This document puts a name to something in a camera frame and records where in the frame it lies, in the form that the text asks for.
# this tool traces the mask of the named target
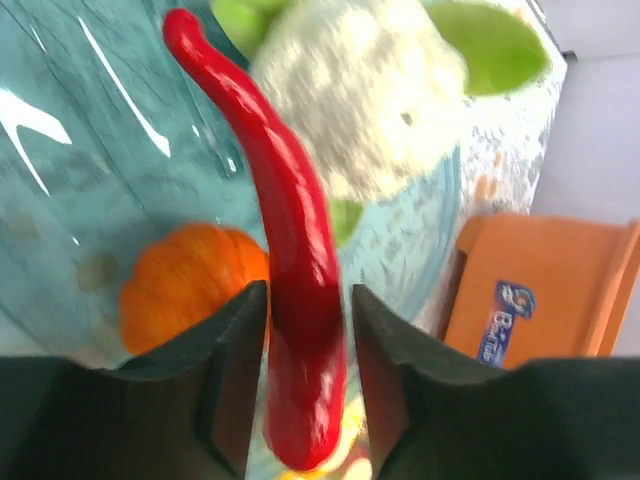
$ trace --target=white wall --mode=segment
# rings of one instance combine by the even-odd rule
[[[639,0],[537,0],[562,51],[586,60],[640,53]]]
[[[532,212],[640,217],[640,55],[570,63]],[[640,282],[616,353],[640,355]]]

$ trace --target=label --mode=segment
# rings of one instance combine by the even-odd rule
[[[535,297],[527,287],[498,282],[477,360],[493,367],[502,367],[516,320],[518,317],[529,320],[535,307]]]

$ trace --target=orange bin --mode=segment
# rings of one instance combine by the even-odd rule
[[[500,213],[474,217],[445,343],[503,368],[613,352],[640,268],[628,226]]]

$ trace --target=clear plastic container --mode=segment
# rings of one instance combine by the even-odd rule
[[[179,3],[246,66],[207,2]],[[161,21],[175,6],[16,1],[0,16],[0,355],[117,368],[130,357],[118,333],[119,288],[145,246],[199,220],[236,226],[266,247],[235,136],[164,48]],[[365,283],[416,317],[452,243],[459,182],[455,150],[367,207],[340,252],[345,299]],[[351,359],[354,398],[352,342]],[[274,478],[277,462],[254,447],[250,478]]]

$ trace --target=plastic chili pepper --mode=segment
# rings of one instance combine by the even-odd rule
[[[251,78],[207,43],[193,14],[170,11],[163,35],[248,158],[270,250],[264,434],[288,468],[311,470],[338,444],[346,383],[339,264],[324,191],[296,136]]]

